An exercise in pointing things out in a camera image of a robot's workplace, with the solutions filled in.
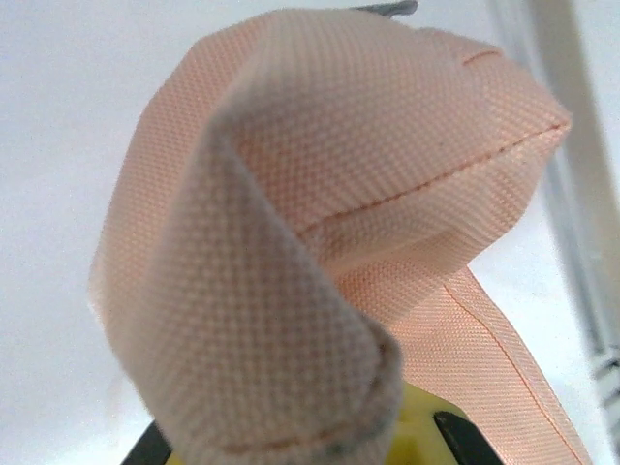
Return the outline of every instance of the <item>woven fabric texture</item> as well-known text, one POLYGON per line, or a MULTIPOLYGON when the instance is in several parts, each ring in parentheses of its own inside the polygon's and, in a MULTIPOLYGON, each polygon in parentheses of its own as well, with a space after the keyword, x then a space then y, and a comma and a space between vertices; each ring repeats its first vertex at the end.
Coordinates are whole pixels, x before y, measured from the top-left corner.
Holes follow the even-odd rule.
POLYGON ((198 41, 141 116, 91 304, 188 465, 379 465, 403 377, 507 464, 590 463, 467 269, 569 127, 494 46, 254 17, 198 41))

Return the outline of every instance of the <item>folded fabric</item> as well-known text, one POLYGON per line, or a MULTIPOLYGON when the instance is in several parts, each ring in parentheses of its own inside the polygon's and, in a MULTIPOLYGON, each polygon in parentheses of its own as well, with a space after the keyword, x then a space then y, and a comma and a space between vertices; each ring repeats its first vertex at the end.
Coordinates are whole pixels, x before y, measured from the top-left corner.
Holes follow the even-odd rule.
POLYGON ((184 463, 382 464, 402 379, 507 464, 590 463, 467 268, 569 127, 498 48, 367 12, 198 41, 139 120, 90 282, 184 463))

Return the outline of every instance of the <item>stitching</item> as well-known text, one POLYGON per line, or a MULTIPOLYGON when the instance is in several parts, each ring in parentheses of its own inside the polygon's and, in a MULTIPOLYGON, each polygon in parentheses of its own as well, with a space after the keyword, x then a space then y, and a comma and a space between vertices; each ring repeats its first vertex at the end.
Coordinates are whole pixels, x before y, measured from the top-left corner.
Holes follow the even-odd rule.
POLYGON ((512 368, 514 368, 514 371, 517 373, 517 375, 519 376, 519 378, 521 379, 521 381, 523 382, 523 384, 527 388, 527 391, 529 392, 530 396, 532 397, 532 399, 536 403, 536 406, 539 408, 539 410, 541 411, 541 413, 544 416, 544 418, 551 425, 551 427, 555 430, 557 435, 562 439, 562 442, 569 449, 569 451, 571 452, 571 454, 573 455, 573 457, 575 458, 577 463, 579 463, 581 465, 585 465, 584 462, 582 462, 581 459, 579 458, 579 456, 577 455, 577 452, 574 450, 573 446, 566 439, 564 434, 562 434, 560 432, 560 430, 558 429, 558 426, 555 424, 555 421, 553 421, 553 419, 545 411, 545 409, 541 405, 540 400, 538 399, 538 397, 535 395, 534 391, 532 390, 532 388, 530 386, 530 383, 529 383, 529 380, 527 379, 527 377, 523 373, 521 373, 521 370, 519 370, 519 368, 517 367, 516 363, 512 360, 511 356, 509 355, 509 353, 506 351, 506 349, 504 349, 504 346, 500 343, 499 339, 495 336, 495 334, 493 334, 493 332, 489 329, 489 327, 478 316, 474 315, 473 312, 471 312, 462 302, 460 302, 454 296, 454 294, 450 291, 450 289, 448 288, 447 285, 444 284, 443 287, 446 290, 446 292, 448 293, 448 295, 452 298, 452 300, 454 300, 454 303, 456 303, 456 305, 458 305, 463 311, 465 311, 466 313, 471 315, 488 332, 488 334, 491 336, 493 341, 495 341, 495 343, 497 344, 497 347, 500 348, 500 350, 506 356, 506 359, 511 363, 512 368))
POLYGON ((401 197, 407 196, 409 194, 413 194, 415 192, 419 192, 419 191, 421 191, 423 189, 428 189, 428 188, 434 186, 435 184, 437 184, 437 183, 439 183, 439 182, 441 182, 441 181, 443 181, 445 179, 448 179, 448 178, 450 178, 450 177, 452 177, 452 176, 454 176, 456 174, 459 174, 460 172, 463 172, 463 171, 466 171, 468 169, 477 167, 478 165, 481 165, 481 164, 483 164, 485 162, 489 162, 489 161, 491 161, 493 159, 494 156, 498 156, 499 157, 502 154, 504 154, 505 152, 507 152, 508 150, 510 150, 512 148, 515 148, 516 146, 520 145, 521 143, 523 143, 523 142, 525 142, 527 140, 531 140, 531 139, 537 138, 537 137, 542 136, 542 135, 544 135, 546 133, 549 133, 551 131, 557 131, 557 130, 559 130, 559 129, 563 128, 563 127, 565 128, 567 126, 568 125, 566 123, 554 124, 553 126, 547 128, 547 129, 545 129, 543 131, 539 131, 537 133, 530 134, 530 135, 526 136, 525 138, 517 140, 514 143, 511 143, 509 145, 505 145, 504 147, 501 147, 499 149, 499 151, 497 151, 497 152, 487 153, 487 154, 484 154, 483 156, 481 156, 481 157, 479 157, 477 159, 472 160, 471 162, 463 163, 462 165, 457 166, 453 170, 449 170, 449 171, 446 171, 446 172, 444 172, 442 174, 439 174, 439 175, 435 176, 434 178, 432 178, 432 179, 430 179, 430 180, 428 180, 426 182, 423 182, 423 183, 419 184, 418 186, 416 186, 416 187, 414 187, 412 189, 408 189, 406 191, 400 192, 400 193, 395 194, 393 196, 386 197, 384 199, 380 199, 378 201, 372 201, 371 203, 367 203, 366 205, 358 206, 358 207, 352 208, 350 210, 339 211, 339 212, 333 213, 331 215, 327 215, 325 218, 322 218, 321 220, 318 220, 318 221, 316 221, 314 223, 311 223, 310 225, 305 227, 299 234, 300 235, 305 235, 307 233, 310 233, 311 231, 313 231, 316 228, 320 227, 324 222, 328 222, 328 221, 331 221, 331 220, 337 220, 339 218, 343 218, 343 217, 346 217, 346 216, 358 213, 358 212, 363 211, 363 210, 368 210, 368 209, 371 209, 373 207, 380 206, 380 205, 382 205, 384 203, 396 201, 396 200, 400 199, 401 197))

